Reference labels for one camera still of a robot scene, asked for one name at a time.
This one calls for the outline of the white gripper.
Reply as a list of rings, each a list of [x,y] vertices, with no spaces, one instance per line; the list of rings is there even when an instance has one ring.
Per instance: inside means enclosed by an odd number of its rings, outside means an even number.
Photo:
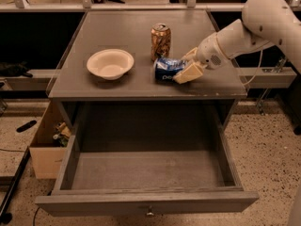
[[[206,66],[210,70],[216,70],[229,62],[218,44],[217,33],[204,39],[198,48],[190,50],[182,57],[182,60],[185,60],[183,69],[173,76],[173,80],[178,84],[200,78],[204,74]]]

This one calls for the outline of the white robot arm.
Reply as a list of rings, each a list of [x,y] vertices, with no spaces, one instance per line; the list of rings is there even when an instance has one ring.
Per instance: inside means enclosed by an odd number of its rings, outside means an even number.
[[[242,17],[214,32],[182,59],[183,70],[173,80],[183,84],[200,78],[237,56],[275,45],[297,70],[301,69],[301,21],[285,0],[247,0]]]

